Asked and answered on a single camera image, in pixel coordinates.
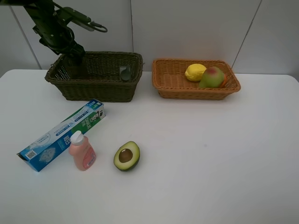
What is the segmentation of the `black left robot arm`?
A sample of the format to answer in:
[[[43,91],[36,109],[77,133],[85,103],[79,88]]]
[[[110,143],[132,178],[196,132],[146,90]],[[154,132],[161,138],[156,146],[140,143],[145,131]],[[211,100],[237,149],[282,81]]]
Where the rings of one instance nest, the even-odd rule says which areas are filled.
[[[84,15],[61,7],[52,0],[2,0],[2,6],[22,6],[35,23],[33,30],[39,42],[57,55],[66,55],[79,66],[85,50],[75,41],[73,31],[67,26],[71,21],[88,22]]]

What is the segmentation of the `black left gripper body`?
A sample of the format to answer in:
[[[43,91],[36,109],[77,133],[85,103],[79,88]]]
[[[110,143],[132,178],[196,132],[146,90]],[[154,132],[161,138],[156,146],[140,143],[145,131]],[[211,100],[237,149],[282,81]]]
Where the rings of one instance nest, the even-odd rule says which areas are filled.
[[[33,27],[36,34],[40,36],[39,42],[51,49],[55,54],[80,55],[81,46],[76,43],[74,32],[69,27],[63,27],[60,31],[40,30],[37,26]]]

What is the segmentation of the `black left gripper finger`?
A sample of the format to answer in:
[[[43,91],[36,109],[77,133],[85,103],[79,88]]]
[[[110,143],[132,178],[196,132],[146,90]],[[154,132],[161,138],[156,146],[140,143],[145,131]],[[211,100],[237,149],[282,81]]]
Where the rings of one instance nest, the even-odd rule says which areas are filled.
[[[81,45],[73,45],[68,48],[67,57],[76,66],[79,66],[82,63],[84,55],[85,55],[85,50]]]

